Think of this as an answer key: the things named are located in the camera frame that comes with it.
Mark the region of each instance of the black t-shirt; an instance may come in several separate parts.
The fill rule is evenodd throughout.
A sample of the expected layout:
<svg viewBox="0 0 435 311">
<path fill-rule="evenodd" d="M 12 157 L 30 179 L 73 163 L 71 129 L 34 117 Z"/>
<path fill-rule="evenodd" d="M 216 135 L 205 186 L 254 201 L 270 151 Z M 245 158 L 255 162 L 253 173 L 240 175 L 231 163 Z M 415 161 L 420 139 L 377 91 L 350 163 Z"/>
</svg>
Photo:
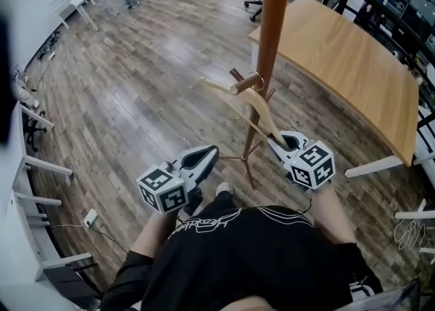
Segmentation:
<svg viewBox="0 0 435 311">
<path fill-rule="evenodd" d="M 335 310 L 382 291 L 355 244 L 334 246 L 304 216 L 266 206 L 180 225 L 156 259 L 129 252 L 102 311 L 218 311 L 257 295 L 276 310 Z"/>
</svg>

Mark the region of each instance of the power strip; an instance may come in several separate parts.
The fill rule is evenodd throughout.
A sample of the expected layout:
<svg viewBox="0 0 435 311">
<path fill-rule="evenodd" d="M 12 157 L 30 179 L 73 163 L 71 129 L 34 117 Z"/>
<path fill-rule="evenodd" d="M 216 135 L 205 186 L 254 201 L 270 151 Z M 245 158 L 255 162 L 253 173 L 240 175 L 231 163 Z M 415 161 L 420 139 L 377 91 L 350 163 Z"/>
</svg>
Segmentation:
<svg viewBox="0 0 435 311">
<path fill-rule="evenodd" d="M 84 225 L 86 225 L 87 227 L 91 227 L 92 224 L 97 220 L 97 217 L 97 212 L 95 211 L 95 209 L 92 208 L 83 219 Z"/>
</svg>

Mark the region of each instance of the wooden floor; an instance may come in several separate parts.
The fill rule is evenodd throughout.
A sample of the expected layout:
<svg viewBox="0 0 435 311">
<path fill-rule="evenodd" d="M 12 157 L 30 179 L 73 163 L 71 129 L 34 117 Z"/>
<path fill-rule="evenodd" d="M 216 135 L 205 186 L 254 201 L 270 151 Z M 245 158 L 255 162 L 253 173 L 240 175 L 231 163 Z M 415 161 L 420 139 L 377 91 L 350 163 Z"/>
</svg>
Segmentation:
<svg viewBox="0 0 435 311">
<path fill-rule="evenodd" d="M 95 227 L 127 249 L 150 215 L 139 201 L 136 177 L 188 147 L 214 144 L 222 153 L 241 153 L 247 125 L 197 79 L 228 80 L 233 67 L 246 74 L 247 36 L 259 24 L 249 20 L 256 7 L 245 9 L 244 1 L 140 0 L 138 9 L 122 10 L 119 16 L 99 3 L 86 7 L 101 28 L 98 33 L 78 15 L 68 20 L 71 30 L 60 29 L 53 60 L 35 60 L 29 68 L 41 106 L 56 124 L 37 142 L 38 155 L 74 170 L 72 179 L 32 171 L 39 196 L 63 201 L 49 213 L 52 224 L 81 224 L 95 208 Z M 344 170 L 388 156 L 388 148 L 290 65 L 278 60 L 274 74 L 271 109 L 278 127 L 301 131 L 333 150 L 336 190 L 383 286 L 390 289 L 418 275 L 427 280 L 428 260 L 416 249 L 399 251 L 392 237 L 394 213 L 416 209 L 424 196 L 417 171 L 398 166 L 346 179 Z M 235 186 L 239 204 L 308 207 L 266 147 L 253 154 L 250 164 L 257 190 L 251 190 L 240 162 L 219 161 L 203 183 L 204 204 L 226 180 Z M 65 254 L 94 255 L 99 267 L 89 270 L 91 279 L 106 288 L 124 252 L 84 228 L 52 231 Z"/>
</svg>

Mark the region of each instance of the white sneaker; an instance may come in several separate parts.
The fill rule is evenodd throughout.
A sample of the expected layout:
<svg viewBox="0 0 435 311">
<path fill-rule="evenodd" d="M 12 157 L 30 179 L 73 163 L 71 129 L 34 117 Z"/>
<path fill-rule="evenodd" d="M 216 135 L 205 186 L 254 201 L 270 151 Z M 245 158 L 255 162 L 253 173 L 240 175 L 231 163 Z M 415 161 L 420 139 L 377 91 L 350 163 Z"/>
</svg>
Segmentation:
<svg viewBox="0 0 435 311">
<path fill-rule="evenodd" d="M 227 182 L 222 182 L 219 184 L 219 187 L 217 187 L 216 189 L 216 196 L 218 196 L 221 191 L 227 191 L 228 193 L 232 194 L 234 188 L 232 187 L 232 184 L 228 184 Z"/>
</svg>

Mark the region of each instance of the wooden coat rack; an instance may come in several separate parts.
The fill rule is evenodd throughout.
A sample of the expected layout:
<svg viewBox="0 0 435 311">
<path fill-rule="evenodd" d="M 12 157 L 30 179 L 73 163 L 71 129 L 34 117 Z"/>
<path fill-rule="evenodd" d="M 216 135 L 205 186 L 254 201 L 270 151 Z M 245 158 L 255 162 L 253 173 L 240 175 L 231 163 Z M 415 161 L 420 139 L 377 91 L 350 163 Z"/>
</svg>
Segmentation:
<svg viewBox="0 0 435 311">
<path fill-rule="evenodd" d="M 237 83 L 231 86 L 231 94 L 238 95 L 248 88 L 254 88 L 254 90 L 256 90 L 256 92 L 265 100 L 266 103 L 273 95 L 275 90 L 272 89 L 270 92 L 268 92 L 268 88 L 271 82 L 273 65 L 275 64 L 275 59 L 277 57 L 279 38 L 281 36 L 286 5 L 287 0 L 263 0 L 257 71 L 255 75 L 245 79 L 242 75 L 240 75 L 239 72 L 237 72 L 235 69 L 232 69 L 230 74 L 236 79 Z M 245 164 L 247 177 L 253 189 L 255 188 L 254 180 L 252 179 L 252 174 L 247 159 L 261 143 L 260 141 L 252 147 L 254 135 L 258 131 L 258 128 L 255 128 L 254 126 L 258 126 L 259 120 L 260 115 L 255 109 L 252 109 L 249 118 L 249 130 L 247 132 L 245 146 L 241 156 L 221 157 L 224 159 L 241 160 Z M 277 138 L 278 142 L 281 144 L 284 142 L 285 144 L 282 136 L 279 137 L 281 137 L 281 140 Z"/>
</svg>

